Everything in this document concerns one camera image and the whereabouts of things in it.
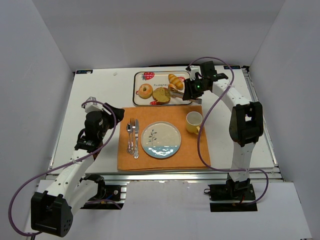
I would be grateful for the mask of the metal serving tongs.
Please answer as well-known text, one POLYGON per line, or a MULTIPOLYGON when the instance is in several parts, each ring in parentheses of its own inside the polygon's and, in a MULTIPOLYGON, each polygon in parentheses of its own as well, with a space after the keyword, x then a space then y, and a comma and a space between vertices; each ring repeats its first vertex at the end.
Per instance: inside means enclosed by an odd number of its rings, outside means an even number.
POLYGON ((171 97, 180 98, 183 101, 189 101, 189 102, 193 102, 193 103, 196 103, 199 105, 202 104, 202 99, 191 97, 191 95, 189 93, 180 92, 180 91, 175 90, 173 88, 169 89, 169 93, 170 93, 171 97))

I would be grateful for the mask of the brown bread slice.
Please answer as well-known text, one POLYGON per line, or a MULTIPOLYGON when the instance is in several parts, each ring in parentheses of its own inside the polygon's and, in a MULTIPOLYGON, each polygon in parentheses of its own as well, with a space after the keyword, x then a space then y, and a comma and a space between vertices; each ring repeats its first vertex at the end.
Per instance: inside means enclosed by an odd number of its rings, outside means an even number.
POLYGON ((171 95, 165 87, 156 88, 152 93, 152 97, 157 105, 168 104, 171 100, 171 95))

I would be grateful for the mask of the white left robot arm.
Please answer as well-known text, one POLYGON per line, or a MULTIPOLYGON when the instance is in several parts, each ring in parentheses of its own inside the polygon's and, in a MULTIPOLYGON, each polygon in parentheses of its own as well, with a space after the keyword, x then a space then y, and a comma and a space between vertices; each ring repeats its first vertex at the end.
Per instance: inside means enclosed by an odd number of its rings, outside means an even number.
POLYGON ((123 120, 125 110, 95 100, 87 100, 82 107, 86 113, 84 128, 69 162, 49 187, 31 198, 31 229, 40 233, 66 236, 76 213, 89 200, 101 200, 106 193, 104 178, 86 170, 106 144, 107 131, 114 131, 123 120))

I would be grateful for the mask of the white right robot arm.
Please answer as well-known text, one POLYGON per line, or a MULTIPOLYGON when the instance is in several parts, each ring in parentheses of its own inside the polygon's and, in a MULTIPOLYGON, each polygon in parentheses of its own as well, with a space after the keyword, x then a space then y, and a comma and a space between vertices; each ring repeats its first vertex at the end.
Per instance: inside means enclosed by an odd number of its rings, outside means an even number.
POLYGON ((229 135, 233 141, 232 163, 225 184, 213 185, 209 193, 211 199, 236 200, 245 198, 250 191, 250 163, 253 150, 264 132, 263 107, 258 101, 252 102, 233 88, 233 79, 218 73, 213 61, 207 61, 193 72, 194 77, 184 81, 184 101, 199 102, 206 91, 218 97, 230 110, 229 135))

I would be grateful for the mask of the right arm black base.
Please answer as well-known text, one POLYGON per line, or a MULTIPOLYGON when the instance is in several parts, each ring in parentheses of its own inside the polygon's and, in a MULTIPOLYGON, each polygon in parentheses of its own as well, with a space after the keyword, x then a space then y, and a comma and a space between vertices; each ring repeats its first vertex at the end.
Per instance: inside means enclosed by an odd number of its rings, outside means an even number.
POLYGON ((253 185, 249 188, 232 193, 226 184, 211 184, 203 190, 209 197, 209 206, 212 213, 232 212, 257 212, 256 200, 253 185))

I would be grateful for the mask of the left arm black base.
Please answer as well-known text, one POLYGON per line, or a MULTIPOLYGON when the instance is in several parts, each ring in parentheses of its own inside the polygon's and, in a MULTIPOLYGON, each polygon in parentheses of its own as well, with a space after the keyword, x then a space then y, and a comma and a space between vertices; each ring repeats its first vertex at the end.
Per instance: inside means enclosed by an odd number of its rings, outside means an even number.
POLYGON ((121 210, 124 206, 126 187, 119 184, 106 184, 105 179, 98 174, 87 174, 80 183, 94 183, 97 190, 84 204, 84 210, 121 210))

